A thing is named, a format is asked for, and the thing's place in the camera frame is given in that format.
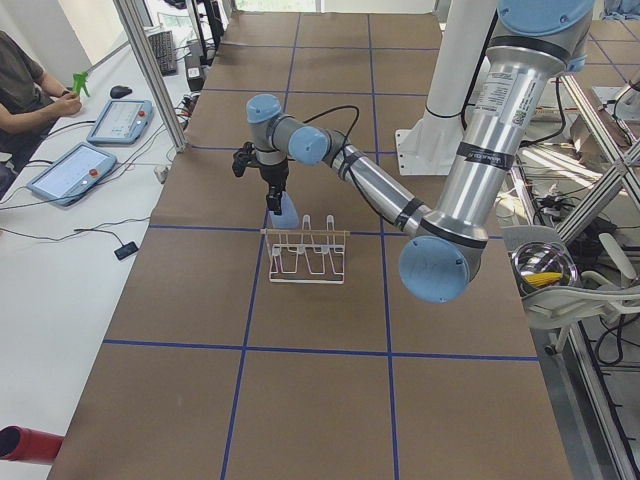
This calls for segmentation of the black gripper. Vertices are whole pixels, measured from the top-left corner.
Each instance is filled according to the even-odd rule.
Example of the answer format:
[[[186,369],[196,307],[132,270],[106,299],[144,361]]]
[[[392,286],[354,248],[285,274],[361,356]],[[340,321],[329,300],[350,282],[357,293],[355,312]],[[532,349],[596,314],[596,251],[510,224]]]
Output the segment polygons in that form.
[[[269,185],[266,195],[267,208],[274,215],[282,214],[282,195],[286,190],[286,181],[289,175],[288,162],[280,162],[273,165],[261,164],[259,171],[262,179]]]

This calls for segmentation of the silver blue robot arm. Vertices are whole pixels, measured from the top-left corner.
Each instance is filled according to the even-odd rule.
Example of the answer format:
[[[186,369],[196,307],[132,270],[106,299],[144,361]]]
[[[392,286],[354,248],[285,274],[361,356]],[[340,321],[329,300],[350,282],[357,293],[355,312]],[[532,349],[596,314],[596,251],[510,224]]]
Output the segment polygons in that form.
[[[455,1],[451,4],[423,117],[397,147],[414,174],[445,179],[429,207],[355,147],[348,134],[286,114],[271,94],[246,106],[251,138],[232,170],[267,183],[272,224],[295,228],[286,191],[291,162],[323,163],[371,209],[406,234],[399,273],[416,297],[444,303],[476,276],[485,228],[548,82],[581,70],[590,1]]]

